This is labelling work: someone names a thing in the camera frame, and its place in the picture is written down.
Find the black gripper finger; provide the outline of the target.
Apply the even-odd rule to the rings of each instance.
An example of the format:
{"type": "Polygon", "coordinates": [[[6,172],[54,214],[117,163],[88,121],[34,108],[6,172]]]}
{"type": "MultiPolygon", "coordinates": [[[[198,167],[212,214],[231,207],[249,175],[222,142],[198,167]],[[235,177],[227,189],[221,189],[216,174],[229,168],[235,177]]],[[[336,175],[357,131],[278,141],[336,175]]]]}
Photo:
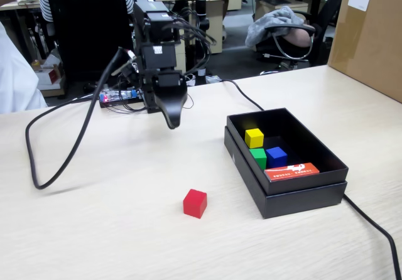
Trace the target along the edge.
{"type": "Polygon", "coordinates": [[[155,104],[162,111],[170,129],[180,126],[181,113],[187,97],[187,87],[155,89],[155,104]]]}

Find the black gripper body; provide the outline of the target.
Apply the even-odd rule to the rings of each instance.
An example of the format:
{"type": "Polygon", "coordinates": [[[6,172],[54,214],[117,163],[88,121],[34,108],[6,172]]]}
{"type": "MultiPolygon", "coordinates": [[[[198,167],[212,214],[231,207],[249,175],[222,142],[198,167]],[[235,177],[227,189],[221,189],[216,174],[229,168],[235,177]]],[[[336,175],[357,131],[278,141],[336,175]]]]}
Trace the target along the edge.
{"type": "Polygon", "coordinates": [[[186,84],[181,71],[147,70],[142,74],[141,88],[156,95],[185,95],[186,84]]]}

